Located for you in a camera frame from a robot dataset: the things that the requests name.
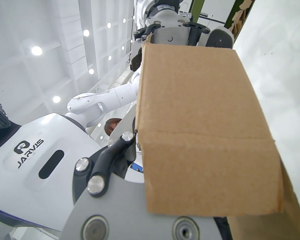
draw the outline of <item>silver screw head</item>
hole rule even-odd
[[[172,229],[173,240],[199,240],[197,224],[189,217],[180,217]]]
[[[89,159],[84,157],[77,161],[77,163],[75,165],[75,169],[76,169],[76,171],[82,172],[82,171],[85,171],[88,168],[88,166],[89,166]]]
[[[122,139],[126,142],[130,142],[134,138],[134,134],[127,131],[122,134]]]
[[[87,189],[91,195],[99,194],[105,187],[106,183],[103,177],[96,175],[88,181]]]
[[[106,240],[109,236],[108,221],[102,216],[91,217],[83,228],[83,240]]]

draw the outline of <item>white robot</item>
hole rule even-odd
[[[232,48],[226,29],[211,32],[191,22],[191,14],[178,13],[179,3],[135,0],[131,83],[80,94],[66,115],[52,113],[23,126],[11,122],[0,105],[0,239],[24,226],[63,230],[62,240],[229,239],[211,217],[147,213],[144,185],[124,180],[136,159],[134,109],[111,134],[109,147],[101,148],[85,131],[136,100],[141,44],[150,33],[157,44]]]

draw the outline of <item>black oval slot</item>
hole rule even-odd
[[[49,158],[49,160],[45,163],[45,165],[39,171],[39,178],[46,179],[52,173],[52,171],[56,168],[59,164],[61,159],[64,156],[64,152],[62,150],[57,150],[53,153],[53,155]]]

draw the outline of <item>crumpled cardboard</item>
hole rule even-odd
[[[148,212],[283,210],[280,157],[234,50],[145,43],[136,129]]]
[[[232,17],[232,25],[229,30],[233,33],[234,37],[237,37],[239,34],[247,15],[247,10],[250,9],[254,0],[244,0],[243,3],[239,6],[240,10],[237,11]]]

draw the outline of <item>brown hair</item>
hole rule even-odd
[[[108,121],[106,121],[104,125],[104,131],[105,133],[110,136],[112,131],[116,128],[116,126],[120,123],[122,119],[119,118],[111,118]]]

